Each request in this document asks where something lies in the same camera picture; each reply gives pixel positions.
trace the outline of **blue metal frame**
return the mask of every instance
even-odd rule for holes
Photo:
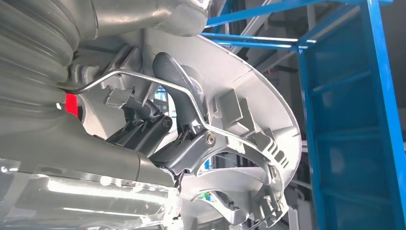
[[[221,16],[221,15],[224,15],[224,14],[230,13],[231,8],[233,8],[233,4],[234,4],[234,1],[233,1],[233,0],[226,0],[226,2],[224,3],[224,7],[223,7],[223,9],[221,10],[220,16]],[[220,29],[221,29],[221,26],[222,26],[222,25],[216,26],[216,27],[214,28],[214,32],[215,32],[215,33],[219,33],[219,32],[220,32]]]
[[[285,0],[207,27],[322,1]],[[222,46],[299,53],[318,230],[404,230],[406,156],[380,15],[391,0],[339,1],[348,4],[298,40],[202,35]]]

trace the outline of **metal screw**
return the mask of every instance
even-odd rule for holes
[[[212,131],[209,131],[206,135],[206,144],[209,147],[213,147],[215,144],[215,134]]]
[[[163,125],[165,128],[171,127],[171,126],[172,126],[172,119],[170,119],[170,118],[165,118],[165,119],[162,121],[162,125]]]

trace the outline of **red component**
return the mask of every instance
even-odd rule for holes
[[[78,99],[74,94],[66,94],[65,110],[68,113],[73,114],[75,117],[78,117]]]

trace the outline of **gray plastic part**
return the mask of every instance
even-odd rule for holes
[[[240,120],[243,115],[240,104],[234,89],[223,94],[220,98],[220,109],[222,114],[222,122],[225,127],[231,126],[234,122]]]
[[[118,129],[125,126],[124,111],[106,106],[102,98],[109,93],[109,89],[95,87],[78,95],[78,103],[82,106],[82,125],[90,135],[97,135],[107,139]]]
[[[19,162],[5,159],[0,168],[2,230],[86,229],[96,223],[137,229],[173,218],[179,208],[174,187],[48,166],[25,173]]]
[[[248,212],[242,210],[242,209],[235,209],[235,210],[230,210],[226,208],[223,204],[220,202],[211,202],[206,199],[198,199],[197,201],[205,202],[210,204],[213,208],[215,208],[231,225],[237,225],[244,223],[248,219]]]
[[[217,101],[218,101],[218,98],[213,97],[213,115],[220,117],[221,113],[220,113],[219,104]]]
[[[161,52],[155,57],[152,68],[156,78],[188,89],[193,94],[195,101],[198,102],[200,113],[202,115],[204,114],[199,92],[196,90],[190,77],[185,73],[176,60],[174,60],[169,54]],[[176,107],[176,119],[180,125],[189,124],[197,119],[197,114],[193,110],[193,105],[186,94],[170,87],[164,86],[164,89],[173,98]]]
[[[255,143],[258,145],[258,148],[261,151],[268,150],[272,144],[274,144],[274,141],[270,137],[261,132],[254,133],[253,137],[255,139]]]
[[[219,150],[224,147],[216,140],[216,144],[213,147],[209,147],[206,144],[206,136],[208,131],[200,133],[195,139],[190,141],[184,141],[179,145],[171,148],[163,148],[152,156],[152,160],[158,164],[161,164],[167,168],[170,168],[179,174],[185,169],[190,172],[194,172],[199,169],[202,161],[206,160],[209,156],[215,155]]]
[[[246,136],[248,136],[255,132],[254,119],[252,118],[247,100],[244,98],[239,101],[239,104],[241,108],[242,118],[238,122],[249,130],[249,132],[245,134]]]
[[[2,124],[22,131],[2,132],[0,158],[20,161],[20,170],[26,173],[46,165],[133,181],[146,174],[151,177],[148,181],[143,177],[144,182],[173,186],[170,176],[141,158],[142,154],[92,137],[74,116],[57,112],[59,117],[42,122],[0,118]],[[23,131],[26,126],[30,131]]]
[[[152,156],[171,127],[172,120],[170,117],[164,115],[161,118],[157,118],[157,121],[148,130],[143,131],[136,139],[136,146],[133,143],[134,150],[143,153],[146,157]]]
[[[243,136],[246,133],[249,132],[249,129],[242,125],[240,122],[234,122],[232,125],[230,125],[227,130],[231,133],[234,133],[239,136]]]
[[[95,79],[100,72],[99,66],[84,66],[79,63],[71,65],[70,75],[71,82],[75,85],[85,85]]]
[[[251,208],[254,219],[265,220],[266,226],[271,227],[282,217],[281,202],[284,200],[283,193],[275,192],[280,189],[276,184],[272,186],[263,185],[257,194],[253,196]]]
[[[121,69],[129,69],[135,72],[141,72],[142,67],[143,61],[141,50],[136,47],[133,48],[128,57],[124,60],[124,62],[120,66]],[[131,76],[123,75],[122,78],[124,77],[132,80],[131,81],[132,84],[127,85],[127,88],[130,88],[132,90],[136,86],[136,90],[134,90],[133,93],[134,100],[143,103],[144,99],[148,95],[148,90],[150,88],[151,82],[140,78],[134,78]]]
[[[128,55],[131,53],[132,49],[132,47],[125,45],[111,61],[105,72],[120,68],[123,62],[128,58]],[[100,86],[102,89],[110,86],[112,89],[125,90],[127,89],[128,84],[131,84],[132,81],[133,78],[130,78],[129,76],[114,75],[111,78],[101,82]]]
[[[104,103],[116,109],[121,109],[125,105],[133,92],[132,89],[112,89],[104,99]]]
[[[203,102],[204,100],[204,92],[203,88],[200,82],[203,81],[203,77],[200,75],[199,72],[197,72],[195,69],[193,69],[190,66],[185,66],[181,65],[182,69],[185,71],[185,73],[188,75],[190,81],[192,82],[191,87],[193,88],[193,91],[195,94],[199,95],[198,102]]]
[[[290,163],[281,170],[285,184],[288,184],[297,169],[296,163],[300,159],[302,143],[294,114],[275,87],[248,63],[235,55],[230,55],[226,49],[204,37],[174,37],[153,29],[146,29],[144,35],[143,52],[146,59],[152,60],[157,53],[166,52],[179,63],[193,67],[204,76],[202,87],[211,113],[213,98],[234,88],[238,99],[247,99],[258,131],[260,128],[278,130],[295,127],[296,136],[277,141],[278,147],[289,156]]]
[[[142,105],[141,103],[136,102],[133,97],[130,97],[124,106],[134,109],[137,117],[142,120],[152,119],[159,114],[159,109],[150,100],[147,100],[146,103]]]
[[[146,27],[177,36],[198,35],[208,19],[209,4],[205,4],[206,1],[57,0],[55,5],[76,22],[82,39],[94,39]]]

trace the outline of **metal pipe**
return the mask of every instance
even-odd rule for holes
[[[253,144],[252,142],[247,141],[247,140],[243,139],[242,137],[237,136],[237,135],[235,135],[233,133],[224,131],[222,129],[219,129],[219,128],[216,128],[214,126],[211,126],[211,125],[207,124],[204,121],[204,118],[203,118],[202,114],[199,111],[199,107],[198,107],[192,93],[189,90],[187,90],[187,89],[185,89],[185,88],[183,88],[183,87],[181,87],[179,85],[176,85],[176,84],[173,84],[173,83],[161,80],[161,79],[153,78],[153,77],[150,77],[150,76],[147,76],[147,75],[144,75],[144,74],[141,74],[141,73],[129,71],[129,70],[114,69],[114,70],[111,70],[111,71],[107,72],[106,74],[102,75],[100,78],[98,78],[96,80],[93,80],[92,82],[89,82],[88,84],[86,84],[86,85],[84,85],[82,87],[72,88],[72,87],[69,87],[69,86],[66,86],[66,85],[63,85],[63,84],[59,84],[58,88],[62,89],[63,91],[65,91],[67,93],[81,94],[81,93],[84,93],[84,92],[90,90],[91,88],[95,87],[96,85],[100,84],[101,82],[109,79],[110,77],[112,77],[112,76],[114,76],[116,74],[124,74],[124,75],[129,75],[129,76],[141,78],[141,79],[151,81],[151,82],[154,82],[154,83],[157,83],[157,84],[160,84],[160,85],[168,86],[170,88],[173,88],[173,89],[176,89],[178,91],[181,91],[181,92],[185,93],[189,97],[189,99],[190,99],[190,101],[191,101],[191,103],[193,105],[193,108],[194,108],[194,110],[195,110],[195,112],[196,112],[196,114],[198,116],[198,119],[199,119],[200,123],[202,124],[202,126],[205,129],[213,131],[213,132],[215,132],[215,133],[217,133],[219,135],[222,135],[222,136],[237,140],[237,141],[239,141],[239,142],[241,142],[241,143],[243,143],[243,144],[245,144],[247,146],[250,146],[251,148],[253,148],[256,151],[261,152],[259,150],[259,148],[255,144]]]

